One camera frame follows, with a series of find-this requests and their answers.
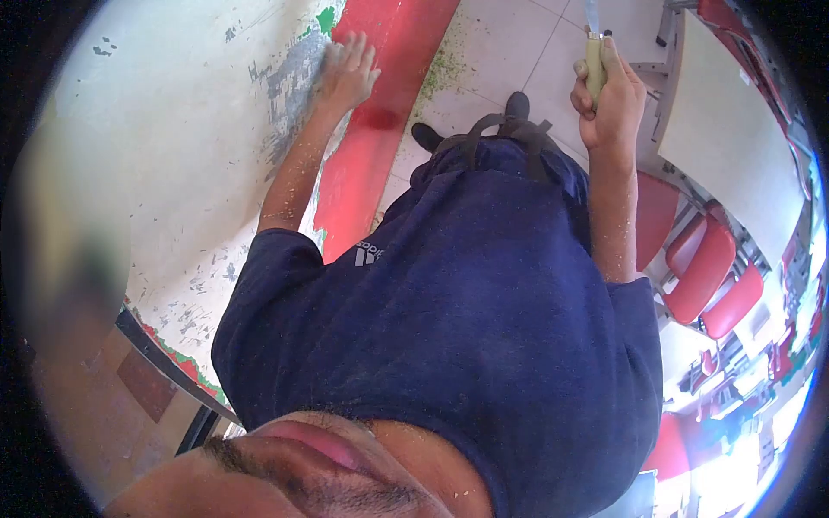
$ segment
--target adidas logo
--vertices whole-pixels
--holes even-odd
[[[360,241],[356,245],[357,247],[357,256],[354,260],[355,266],[365,266],[366,264],[374,264],[381,255],[383,255],[383,250],[378,249],[371,243],[367,243],[365,241]]]

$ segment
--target lips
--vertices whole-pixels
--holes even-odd
[[[250,433],[254,437],[292,439],[309,446],[330,458],[340,466],[353,471],[368,469],[368,461],[362,452],[339,435],[311,424],[296,421],[274,421],[264,424]]]

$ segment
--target mustache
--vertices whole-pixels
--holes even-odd
[[[240,473],[263,480],[282,491],[293,501],[301,501],[302,507],[315,510],[362,512],[368,515],[402,512],[417,507],[424,495],[411,487],[391,485],[373,481],[370,487],[360,488],[345,485],[343,481],[320,479],[313,488],[303,484],[276,483],[278,479],[291,480],[287,467],[273,460],[261,461],[243,452],[233,439],[211,437],[202,447],[205,454],[213,458],[227,472]]]

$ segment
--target navy blue t-shirt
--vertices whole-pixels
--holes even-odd
[[[250,246],[212,359],[247,429],[316,409],[451,442],[497,517],[590,516],[657,438],[662,357],[651,285],[590,258],[584,171],[485,139],[419,167],[376,232],[332,264],[289,230]]]

